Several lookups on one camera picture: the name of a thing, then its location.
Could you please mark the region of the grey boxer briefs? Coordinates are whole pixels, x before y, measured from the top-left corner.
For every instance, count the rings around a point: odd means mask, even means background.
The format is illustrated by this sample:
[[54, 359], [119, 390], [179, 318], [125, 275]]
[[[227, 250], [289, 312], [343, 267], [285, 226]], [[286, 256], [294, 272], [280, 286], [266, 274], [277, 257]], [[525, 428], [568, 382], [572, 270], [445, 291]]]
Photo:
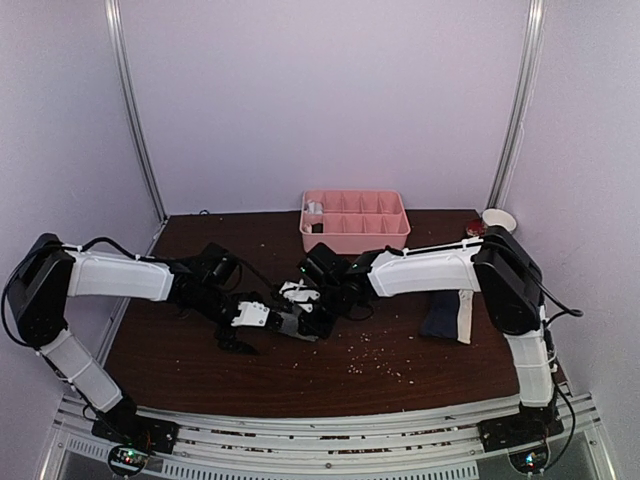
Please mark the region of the grey boxer briefs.
[[319, 340], [317, 335], [301, 334], [299, 332], [300, 321], [296, 314], [272, 311], [269, 314], [269, 320], [271, 322], [271, 328], [275, 333], [306, 342], [316, 342]]

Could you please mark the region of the navy and cream underwear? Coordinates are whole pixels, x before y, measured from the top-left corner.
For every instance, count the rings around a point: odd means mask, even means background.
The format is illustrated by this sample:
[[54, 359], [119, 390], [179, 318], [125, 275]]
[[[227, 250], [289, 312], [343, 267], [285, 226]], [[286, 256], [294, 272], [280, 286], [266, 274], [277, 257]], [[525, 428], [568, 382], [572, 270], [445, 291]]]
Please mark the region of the navy and cream underwear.
[[428, 311], [419, 328], [422, 337], [471, 343], [474, 292], [445, 290], [429, 294]]

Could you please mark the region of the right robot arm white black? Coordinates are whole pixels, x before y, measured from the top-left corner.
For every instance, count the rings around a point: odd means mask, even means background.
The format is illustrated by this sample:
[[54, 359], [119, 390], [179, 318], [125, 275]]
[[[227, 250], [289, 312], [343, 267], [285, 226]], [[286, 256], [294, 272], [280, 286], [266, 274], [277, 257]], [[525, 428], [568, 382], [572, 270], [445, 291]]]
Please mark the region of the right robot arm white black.
[[457, 243], [371, 250], [354, 261], [319, 243], [298, 268], [319, 290], [321, 311], [333, 317], [346, 316], [372, 298], [481, 294], [491, 324], [508, 343], [519, 385], [517, 413], [479, 424], [484, 449], [543, 443], [562, 432], [542, 273], [506, 229], [494, 226], [481, 237]]

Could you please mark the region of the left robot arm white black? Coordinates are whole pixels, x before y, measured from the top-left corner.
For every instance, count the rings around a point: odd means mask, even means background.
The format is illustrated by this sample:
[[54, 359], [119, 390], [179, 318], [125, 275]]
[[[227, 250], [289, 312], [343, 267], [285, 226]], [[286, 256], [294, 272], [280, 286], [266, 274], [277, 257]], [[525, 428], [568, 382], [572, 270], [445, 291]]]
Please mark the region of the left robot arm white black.
[[136, 255], [108, 237], [84, 245], [45, 233], [9, 275], [1, 294], [7, 336], [42, 357], [93, 413], [93, 435], [116, 443], [126, 464], [135, 455], [173, 451], [179, 427], [140, 414], [126, 390], [73, 333], [69, 302], [144, 300], [193, 310], [214, 322], [216, 340], [231, 352], [254, 353], [238, 327], [264, 327], [269, 307], [234, 295], [224, 284], [236, 259], [216, 245], [183, 259]]

